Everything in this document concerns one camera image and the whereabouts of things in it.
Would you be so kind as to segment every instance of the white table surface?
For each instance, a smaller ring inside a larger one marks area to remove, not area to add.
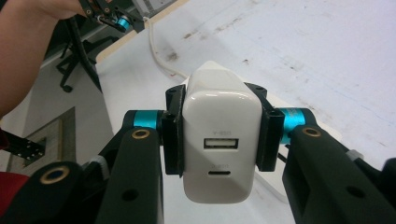
[[[396,157],[396,2],[190,0],[154,24],[159,55],[191,74],[212,60],[291,105],[310,108],[375,168]],[[148,31],[96,65],[113,132],[131,109],[165,109],[183,79],[153,61]],[[255,181],[233,205],[185,197],[164,179],[166,223],[293,223],[289,206]]]

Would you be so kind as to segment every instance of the human hand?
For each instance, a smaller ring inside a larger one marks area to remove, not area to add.
[[[84,15],[78,0],[24,0],[31,8],[56,20],[68,19],[77,13]]]

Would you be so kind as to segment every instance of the usb-c port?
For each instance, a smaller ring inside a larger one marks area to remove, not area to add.
[[[230,175],[230,171],[209,171],[209,175]]]

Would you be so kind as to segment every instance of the brass insert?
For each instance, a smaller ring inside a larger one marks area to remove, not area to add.
[[[40,182],[45,185],[54,184],[63,180],[69,173],[70,170],[67,166],[58,166],[44,173],[40,178]]]
[[[311,137],[321,137],[320,131],[313,129],[313,128],[304,128],[303,133],[309,135]]]
[[[134,139],[143,139],[149,137],[149,131],[147,130],[136,130],[132,133],[132,138]]]

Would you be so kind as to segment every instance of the cable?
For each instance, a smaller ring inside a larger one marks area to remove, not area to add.
[[[285,156],[283,156],[283,155],[280,154],[280,153],[277,153],[277,158],[280,159],[280,160],[282,160],[282,161],[285,162],[285,163],[286,163],[286,161],[288,160],[288,159],[286,159]]]
[[[84,46],[82,44],[76,17],[72,17],[68,20],[65,20],[64,22],[66,24],[67,31],[70,34],[70,41],[73,44],[74,48],[76,49],[76,55],[78,57],[79,62],[81,63],[81,66],[87,72],[88,76],[91,78],[96,88],[100,92],[102,92],[99,76],[96,73],[96,69],[94,68],[94,65],[92,65],[88,60],[87,52],[85,51]]]
[[[144,17],[143,18],[144,21],[146,21],[148,23],[148,40],[149,40],[149,45],[151,48],[151,53],[152,56],[154,57],[155,62],[163,69],[165,69],[166,71],[178,75],[180,77],[184,77],[184,78],[188,78],[189,76],[186,75],[185,73],[177,70],[176,68],[173,68],[172,66],[170,66],[169,64],[167,64],[166,62],[164,62],[162,59],[160,59],[157,55],[157,49],[154,45],[154,28],[153,25],[151,23],[150,18],[148,17]]]

